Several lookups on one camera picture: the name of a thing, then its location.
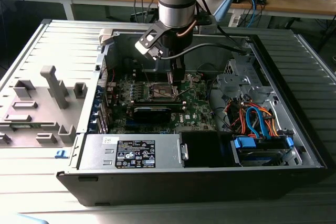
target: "table leg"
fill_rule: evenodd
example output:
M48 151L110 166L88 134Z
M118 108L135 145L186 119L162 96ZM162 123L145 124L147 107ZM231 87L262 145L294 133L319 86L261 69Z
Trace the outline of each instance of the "table leg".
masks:
M65 11L65 15L67 16L67 20L75 20L75 17L73 15L71 0L61 0L61 3L63 4L63 8Z
M237 27L240 17L242 14L244 14L245 9L233 9L231 19L229 22L229 27Z

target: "blue clip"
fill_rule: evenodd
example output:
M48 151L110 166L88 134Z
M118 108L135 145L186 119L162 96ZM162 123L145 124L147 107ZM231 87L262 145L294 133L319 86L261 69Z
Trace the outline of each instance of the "blue clip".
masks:
M293 142L293 139L291 137L286 138L286 141L287 141L290 148L292 148L294 146L294 142Z
M69 155L68 155L68 152L65 151L65 150L58 150L56 152L56 155L55 155L55 158L56 159L59 159L59 158L69 158Z
M257 107L249 107L248 110L246 111L246 124L247 127L259 138L259 133L252 127L251 121L250 121L250 112L251 110L257 111L258 117L259 117L259 122L260 122L260 128L261 132L264 135L266 139L271 139L270 135L268 134L268 130L264 125L264 118L262 116L262 112L257 108Z
M257 147L253 137L237 137L234 140L236 148L255 148Z

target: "electronic equipment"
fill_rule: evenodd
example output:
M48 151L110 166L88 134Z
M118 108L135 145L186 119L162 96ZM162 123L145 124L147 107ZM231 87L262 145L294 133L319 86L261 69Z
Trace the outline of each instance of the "electronic equipment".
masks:
M188 53L183 80L170 84L169 64L125 50L141 35L139 27L114 29L96 63L100 84L86 95L70 165L57 173L81 204L278 198L333 173L258 37L235 38L246 55ZM216 40L228 41L194 35ZM107 77L105 62L113 67ZM97 110L105 116L93 118Z

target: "blue latch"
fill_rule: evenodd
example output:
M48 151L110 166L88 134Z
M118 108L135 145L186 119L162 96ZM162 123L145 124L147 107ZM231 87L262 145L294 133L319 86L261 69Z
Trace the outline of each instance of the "blue latch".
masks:
M56 152L55 158L69 158L68 152L65 150L58 150Z
M291 137L287 137L286 141L287 141L289 147L292 148L294 146L294 142L293 142L293 139Z
M255 148L257 147L253 137L238 137L234 140L236 148Z

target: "side panel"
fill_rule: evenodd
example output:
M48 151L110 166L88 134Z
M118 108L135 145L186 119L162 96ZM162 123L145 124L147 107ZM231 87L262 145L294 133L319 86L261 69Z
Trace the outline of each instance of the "side panel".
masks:
M84 206L169 204L277 199L308 181L327 176L322 169L204 173L65 175L57 178Z

